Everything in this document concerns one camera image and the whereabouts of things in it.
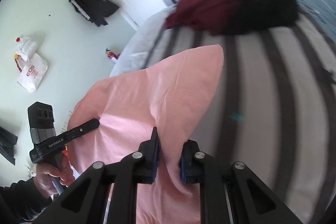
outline floor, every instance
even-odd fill
[[[28,178],[33,148],[27,108],[36,101],[53,106],[56,132],[60,133],[68,112],[98,80],[109,76],[113,62],[107,47],[120,53],[135,30],[119,12],[109,25],[97,27],[76,13],[69,0],[2,0],[0,2],[0,125],[18,136],[14,148],[16,165],[0,155],[0,186]],[[13,56],[15,39],[29,36],[40,44],[38,54],[48,71],[35,93],[16,81],[19,71]]]

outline person's arm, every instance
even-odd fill
[[[52,202],[37,190],[33,178],[20,180],[11,187],[0,187],[0,194],[19,223],[33,220]]]
[[[67,187],[75,180],[66,157],[62,160],[62,171],[49,164],[38,164],[36,176],[28,181],[13,183],[11,187],[0,187],[0,194],[20,223],[33,220],[51,202],[50,196],[57,191],[50,176],[60,177]]]

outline red fire extinguisher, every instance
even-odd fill
[[[118,61],[119,55],[116,55],[114,52],[109,50],[108,48],[106,49],[106,55],[107,57],[112,60],[114,63]]]

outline bed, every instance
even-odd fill
[[[220,83],[191,138],[222,165],[246,163],[303,223],[314,224],[335,196],[336,1],[297,1],[295,26],[238,36],[165,30],[175,9],[168,7],[140,27],[110,76],[221,45]]]

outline pink towel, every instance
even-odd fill
[[[153,185],[138,185],[137,223],[200,223],[199,185],[181,182],[178,163],[214,97],[222,67],[223,50],[214,45],[97,82],[76,105],[68,129],[92,118],[100,126],[69,143],[71,164],[81,174],[95,161],[120,161],[157,127],[157,177]]]

